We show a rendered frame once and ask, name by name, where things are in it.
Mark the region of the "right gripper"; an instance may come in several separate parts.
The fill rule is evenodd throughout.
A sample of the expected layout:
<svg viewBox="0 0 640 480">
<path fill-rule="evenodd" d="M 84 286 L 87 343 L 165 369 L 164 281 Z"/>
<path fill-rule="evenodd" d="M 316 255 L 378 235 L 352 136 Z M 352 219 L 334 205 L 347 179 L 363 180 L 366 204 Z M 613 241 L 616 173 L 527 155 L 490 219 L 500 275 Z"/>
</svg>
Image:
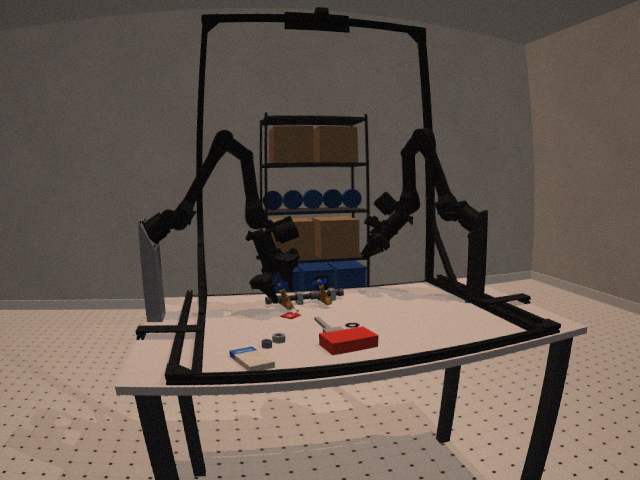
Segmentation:
<svg viewBox="0 0 640 480">
<path fill-rule="evenodd" d="M 292 280 L 293 270 L 287 271 L 287 270 L 278 268 L 278 270 L 274 271 L 272 268 L 272 263 L 271 263 L 272 254 L 275 253 L 275 255 L 277 255 L 278 249 L 280 248 L 276 249 L 276 246 L 275 246 L 273 249 L 269 251 L 258 253 L 258 256 L 256 256 L 256 258 L 257 260 L 261 261 L 263 266 L 263 268 L 261 269 L 261 272 L 265 272 L 266 274 L 256 275 L 254 278 L 250 280 L 250 285 L 252 289 L 260 289 L 274 303 L 278 303 L 278 298 L 274 289 L 276 282 L 273 282 L 273 278 L 272 278 L 274 274 L 279 273 L 283 281 L 287 282 L 288 284 L 287 288 L 290 291 L 293 290 L 293 280 Z M 272 271 L 274 273 L 271 273 Z"/>
</svg>

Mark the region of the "red flat rectangular block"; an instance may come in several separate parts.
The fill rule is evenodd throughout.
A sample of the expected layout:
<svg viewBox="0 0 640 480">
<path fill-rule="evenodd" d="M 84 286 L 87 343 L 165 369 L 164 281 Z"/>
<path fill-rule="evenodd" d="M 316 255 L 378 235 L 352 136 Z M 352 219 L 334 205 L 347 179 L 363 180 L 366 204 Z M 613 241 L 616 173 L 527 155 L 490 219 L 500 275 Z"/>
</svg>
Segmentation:
<svg viewBox="0 0 640 480">
<path fill-rule="evenodd" d="M 378 347 L 379 335 L 365 327 L 319 333 L 319 345 L 332 355 Z"/>
</svg>

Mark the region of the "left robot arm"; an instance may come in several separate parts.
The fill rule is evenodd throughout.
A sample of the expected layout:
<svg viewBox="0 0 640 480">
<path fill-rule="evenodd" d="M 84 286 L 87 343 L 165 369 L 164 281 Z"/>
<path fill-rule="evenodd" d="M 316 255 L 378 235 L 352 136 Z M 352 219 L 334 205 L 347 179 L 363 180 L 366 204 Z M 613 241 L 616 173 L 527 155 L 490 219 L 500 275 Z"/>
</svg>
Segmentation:
<svg viewBox="0 0 640 480">
<path fill-rule="evenodd" d="M 384 192 L 378 199 L 376 199 L 374 205 L 384 215 L 390 215 L 388 219 L 399 230 L 408 221 L 413 225 L 413 216 L 409 215 L 420 208 L 419 195 L 416 190 L 415 173 L 415 155 L 419 151 L 425 158 L 438 194 L 438 201 L 435 203 L 438 215 L 440 215 L 440 217 L 445 221 L 458 220 L 458 222 L 461 223 L 461 226 L 470 232 L 474 223 L 478 219 L 480 212 L 469 206 L 466 200 L 457 202 L 456 198 L 451 193 L 436 153 L 434 133 L 428 128 L 416 129 L 410 140 L 401 150 L 403 189 L 400 201 L 396 202 L 388 192 Z M 393 211 L 393 213 L 391 213 L 391 211 Z M 374 229 L 379 233 L 384 227 L 386 221 L 383 220 L 382 222 L 385 222 L 382 224 L 382 222 L 377 222 L 377 220 L 378 217 L 373 216 L 372 218 L 369 218 L 367 215 L 364 224 L 373 228 L 376 227 L 376 229 Z"/>
</svg>

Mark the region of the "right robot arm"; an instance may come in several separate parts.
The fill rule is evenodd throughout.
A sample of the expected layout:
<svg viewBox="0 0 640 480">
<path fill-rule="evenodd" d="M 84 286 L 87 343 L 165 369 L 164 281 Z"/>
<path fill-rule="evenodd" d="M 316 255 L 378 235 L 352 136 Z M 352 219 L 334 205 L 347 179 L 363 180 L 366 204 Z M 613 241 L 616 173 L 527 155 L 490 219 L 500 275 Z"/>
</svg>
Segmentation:
<svg viewBox="0 0 640 480">
<path fill-rule="evenodd" d="M 173 211 L 166 209 L 167 212 L 165 210 L 162 214 L 157 213 L 146 222 L 142 221 L 150 240 L 155 244 L 158 244 L 159 241 L 164 239 L 167 234 L 170 233 L 170 229 L 175 228 L 175 230 L 183 230 L 187 225 L 190 226 L 191 220 L 196 214 L 196 211 L 194 211 L 193 208 L 200 194 L 199 192 L 202 191 L 215 165 L 220 160 L 219 158 L 226 152 L 229 152 L 236 158 L 240 157 L 240 159 L 238 159 L 241 161 L 242 176 L 244 179 L 244 186 L 246 187 L 246 189 L 244 188 L 246 196 L 245 220 L 248 221 L 248 226 L 252 229 L 268 229 L 263 232 L 261 229 L 255 232 L 248 231 L 246 240 L 250 241 L 253 239 L 257 253 L 263 253 L 275 247 L 271 232 L 276 236 L 276 242 L 281 241 L 282 243 L 285 243 L 299 237 L 297 227 L 295 226 L 291 216 L 287 216 L 276 222 L 273 222 L 272 220 L 269 222 L 268 219 L 265 220 L 266 216 L 258 196 L 253 152 L 235 140 L 230 131 L 221 130 L 215 135 L 206 160 L 195 177 L 185 198 L 176 210 Z M 238 155 L 238 157 L 236 155 Z M 173 214 L 169 214 L 169 212 Z M 282 253 L 281 249 L 278 249 L 277 251 L 278 254 L 275 255 L 275 253 L 273 253 L 271 258 L 272 268 L 274 271 L 278 270 L 278 268 L 292 271 L 296 266 L 298 266 L 298 259 L 300 259 L 300 256 L 296 248 L 292 248 L 286 253 Z"/>
</svg>

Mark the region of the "grey hex nut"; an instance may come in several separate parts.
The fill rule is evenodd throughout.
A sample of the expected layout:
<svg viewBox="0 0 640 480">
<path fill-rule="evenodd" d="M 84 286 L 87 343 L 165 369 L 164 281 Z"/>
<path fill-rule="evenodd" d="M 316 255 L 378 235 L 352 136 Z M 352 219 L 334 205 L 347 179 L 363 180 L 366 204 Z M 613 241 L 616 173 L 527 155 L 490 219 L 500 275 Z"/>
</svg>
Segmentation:
<svg viewBox="0 0 640 480">
<path fill-rule="evenodd" d="M 272 342 L 274 343 L 285 343 L 285 334 L 283 333 L 275 333 L 272 335 Z"/>
</svg>

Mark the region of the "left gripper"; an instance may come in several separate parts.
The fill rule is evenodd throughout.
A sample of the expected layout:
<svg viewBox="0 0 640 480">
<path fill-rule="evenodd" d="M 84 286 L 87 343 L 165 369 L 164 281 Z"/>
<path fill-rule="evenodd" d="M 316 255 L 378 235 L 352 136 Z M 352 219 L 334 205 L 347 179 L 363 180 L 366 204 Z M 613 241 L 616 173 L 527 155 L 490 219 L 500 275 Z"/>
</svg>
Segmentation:
<svg viewBox="0 0 640 480">
<path fill-rule="evenodd" d="M 386 221 L 387 222 L 385 222 L 384 227 L 382 228 L 382 230 L 379 233 L 378 233 L 378 231 L 376 232 L 374 229 L 370 231 L 370 233 L 372 235 L 369 235 L 369 241 L 368 241 L 368 243 L 366 244 L 366 246 L 364 247 L 364 249 L 361 252 L 361 254 L 363 255 L 362 257 L 364 259 L 366 259 L 368 257 L 371 257 L 371 256 L 373 256 L 375 254 L 384 252 L 384 250 L 387 250 L 390 247 L 390 243 L 389 243 L 390 241 L 389 240 L 394 235 L 398 234 L 399 229 L 389 219 L 387 219 Z M 375 233 L 377 233 L 377 234 L 375 234 Z"/>
</svg>

